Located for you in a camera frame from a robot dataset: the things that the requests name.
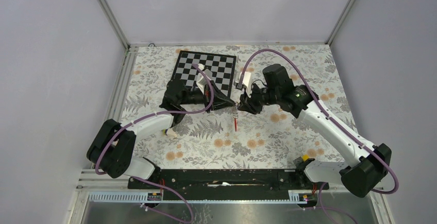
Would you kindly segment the red tag keyring bundle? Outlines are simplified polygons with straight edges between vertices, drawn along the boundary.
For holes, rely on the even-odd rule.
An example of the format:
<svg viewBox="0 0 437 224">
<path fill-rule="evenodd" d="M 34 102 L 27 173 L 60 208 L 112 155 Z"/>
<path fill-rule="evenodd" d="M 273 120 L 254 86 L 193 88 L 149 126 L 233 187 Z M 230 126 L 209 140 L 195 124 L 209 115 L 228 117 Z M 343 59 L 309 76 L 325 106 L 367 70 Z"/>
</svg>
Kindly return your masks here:
<svg viewBox="0 0 437 224">
<path fill-rule="evenodd" d="M 232 109 L 232 117 L 233 117 L 233 123 L 234 123 L 234 131 L 238 131 L 238 109 L 237 106 L 234 106 Z"/>
</svg>

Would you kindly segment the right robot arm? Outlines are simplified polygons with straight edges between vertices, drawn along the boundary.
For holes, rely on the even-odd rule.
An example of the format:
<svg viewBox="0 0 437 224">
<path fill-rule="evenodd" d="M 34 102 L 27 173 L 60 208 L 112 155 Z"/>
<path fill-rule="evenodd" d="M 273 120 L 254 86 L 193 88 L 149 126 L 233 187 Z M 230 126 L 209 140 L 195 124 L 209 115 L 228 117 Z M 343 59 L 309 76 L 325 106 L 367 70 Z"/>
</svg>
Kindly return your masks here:
<svg viewBox="0 0 437 224">
<path fill-rule="evenodd" d="M 295 85 L 280 64 L 263 69 L 266 86 L 253 83 L 250 73 L 241 73 L 236 84 L 243 90 L 239 111 L 259 114 L 264 106 L 279 105 L 298 121 L 306 123 L 343 157 L 342 162 L 310 159 L 297 165 L 296 184 L 303 189 L 314 183 L 342 184 L 353 195 L 365 197 L 388 174 L 392 151 L 386 144 L 375 145 L 337 118 L 305 85 Z"/>
</svg>

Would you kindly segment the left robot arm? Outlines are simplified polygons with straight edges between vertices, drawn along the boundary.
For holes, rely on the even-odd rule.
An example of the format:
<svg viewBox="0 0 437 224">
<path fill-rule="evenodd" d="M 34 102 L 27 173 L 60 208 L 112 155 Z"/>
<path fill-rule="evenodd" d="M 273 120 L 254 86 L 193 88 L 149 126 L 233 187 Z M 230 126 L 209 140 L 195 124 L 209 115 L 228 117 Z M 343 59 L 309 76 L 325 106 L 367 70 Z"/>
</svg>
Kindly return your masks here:
<svg viewBox="0 0 437 224">
<path fill-rule="evenodd" d="M 184 105 L 200 104 L 205 106 L 199 110 L 203 113 L 230 108 L 236 103 L 212 80 L 202 80 L 194 89 L 182 80 L 170 80 L 158 112 L 125 125 L 113 119 L 106 120 L 87 152 L 87 159 L 94 163 L 98 175 L 139 177 L 145 187 L 154 188 L 160 181 L 160 175 L 155 171 L 157 166 L 146 158 L 133 155 L 136 142 L 178 125 L 189 114 Z"/>
</svg>

